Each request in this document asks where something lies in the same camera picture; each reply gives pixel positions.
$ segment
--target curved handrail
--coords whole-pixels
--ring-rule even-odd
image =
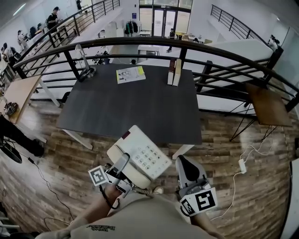
[[[223,11],[223,12],[225,12],[226,14],[230,15],[231,17],[233,17],[233,19],[236,19],[237,21],[239,21],[240,23],[242,23],[245,27],[247,27],[247,28],[250,30],[250,32],[252,32],[254,35],[256,35],[256,36],[258,37],[259,40],[261,40],[267,47],[269,47],[268,44],[267,44],[267,42],[265,42],[265,40],[264,40],[263,38],[261,38],[261,37],[260,37],[254,30],[252,30],[250,27],[248,27],[245,23],[243,23],[242,21],[240,21],[238,18],[236,18],[236,17],[233,16],[232,14],[229,14],[227,11],[221,9],[220,7],[218,7],[218,6],[214,5],[214,4],[212,4],[212,6],[214,6],[214,7],[218,8],[218,9],[220,9],[221,11]]]
[[[39,55],[30,57],[26,60],[20,61],[14,65],[14,68],[21,67],[23,64],[32,62],[34,60],[38,60],[43,57],[56,55],[63,52],[68,52],[71,50],[74,50],[76,48],[76,45],[80,44],[82,48],[89,48],[89,47],[99,47],[99,46],[109,46],[109,45],[161,45],[161,46],[172,46],[184,49],[187,51],[190,50],[196,50],[205,52],[208,54],[213,54],[216,56],[221,56],[236,62],[243,63],[245,65],[251,66],[255,69],[258,69],[262,71],[265,74],[268,74],[277,80],[281,81],[282,83],[286,84],[287,86],[294,89],[296,92],[299,92],[299,89],[293,85],[292,83],[288,82],[285,78],[283,78],[281,75],[277,74],[275,71],[268,69],[266,67],[263,67],[259,63],[256,63],[252,60],[249,60],[243,56],[237,55],[235,53],[222,50],[219,48],[215,48],[212,46],[207,46],[203,44],[193,43],[193,42],[187,42],[187,41],[178,41],[173,39],[165,39],[160,37],[113,37],[113,38],[103,38],[103,39],[95,39],[90,41],[84,41],[84,42],[78,42],[69,44],[66,46],[62,46],[59,48],[55,48],[52,50],[49,50],[47,52],[41,53]]]
[[[59,24],[57,24],[56,26],[54,26],[53,28],[51,28],[48,32],[46,32],[44,35],[42,35],[31,47],[29,47],[29,49],[21,56],[21,58],[18,60],[18,62],[22,61],[29,53],[32,49],[34,49],[34,47],[36,47],[46,36],[49,36],[51,33],[55,32],[55,29],[57,29],[58,27],[60,27],[62,24],[64,24],[65,22],[67,22],[69,19],[73,18],[74,16],[88,10],[88,9],[92,9],[93,6],[99,5],[100,3],[104,2],[105,0],[102,0],[100,2],[97,2],[93,5],[91,5],[90,7],[86,7],[78,12],[76,12],[75,14],[67,17],[66,19],[64,19],[62,22],[60,22]]]

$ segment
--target book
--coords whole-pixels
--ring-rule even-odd
[[[174,70],[175,70],[175,64],[176,64],[176,60],[171,59],[170,64],[169,64],[168,81],[167,81],[167,84],[170,84],[170,85],[172,85],[172,83],[173,83],[173,75],[174,75]]]
[[[173,79],[173,86],[178,86],[179,79],[181,78],[181,69],[182,68],[182,60],[177,59],[176,71]]]
[[[146,78],[142,66],[117,70],[116,77],[118,84],[137,80],[145,80]]]

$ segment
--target wood-look flooring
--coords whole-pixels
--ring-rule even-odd
[[[28,127],[43,134],[48,142],[45,155],[35,158],[16,145],[22,154],[32,157],[38,164],[52,189],[60,200],[69,206],[74,216],[88,206],[96,197],[98,189],[93,186],[88,170],[110,162],[106,151],[117,139],[85,135],[94,149],[88,150],[55,127],[61,109],[51,102],[32,102],[22,121]],[[213,221],[227,238],[276,239],[279,237],[285,218],[289,193],[289,161],[294,156],[294,138],[299,135],[299,122],[291,114],[293,127],[278,127],[273,138],[263,143],[261,152],[249,156],[247,173],[237,175],[234,206],[225,216]],[[201,113],[202,145],[192,148],[186,155],[202,163],[210,183],[216,187],[219,206],[208,213],[210,218],[221,215],[231,204],[233,175],[240,171],[238,160],[246,146],[259,148],[267,127],[258,123],[251,125],[233,142],[229,142],[240,117],[224,117],[215,113]],[[242,127],[249,122],[245,119]],[[159,147],[171,157],[180,145],[163,144]],[[247,149],[244,158],[251,149]],[[177,172],[173,164],[155,185],[162,185],[165,193],[172,195],[178,186]],[[35,165],[23,157],[17,164],[0,153],[0,189],[6,188],[3,204],[8,216],[26,232],[47,231],[43,218],[57,218],[70,222],[67,208],[51,193],[40,178]],[[57,230],[63,223],[47,219],[48,227]]]

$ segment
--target desk lamp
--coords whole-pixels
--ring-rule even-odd
[[[75,48],[75,52],[76,52],[76,58],[77,59],[81,59],[83,58],[84,63],[85,63],[85,69],[80,73],[80,77],[78,79],[79,82],[83,82],[85,80],[85,78],[91,78],[94,76],[95,72],[96,72],[96,68],[94,67],[90,67],[90,65],[87,62],[86,59],[86,54],[84,53],[82,47],[80,44],[78,44]]]

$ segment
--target dark gray table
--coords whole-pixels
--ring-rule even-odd
[[[57,127],[84,145],[88,142],[74,131],[121,137],[133,125],[156,143],[200,144],[200,116],[192,72],[182,70],[175,87],[167,85],[168,67],[143,65],[145,80],[117,84],[116,70],[128,67],[135,65],[96,65],[94,77],[82,83],[77,81]]]

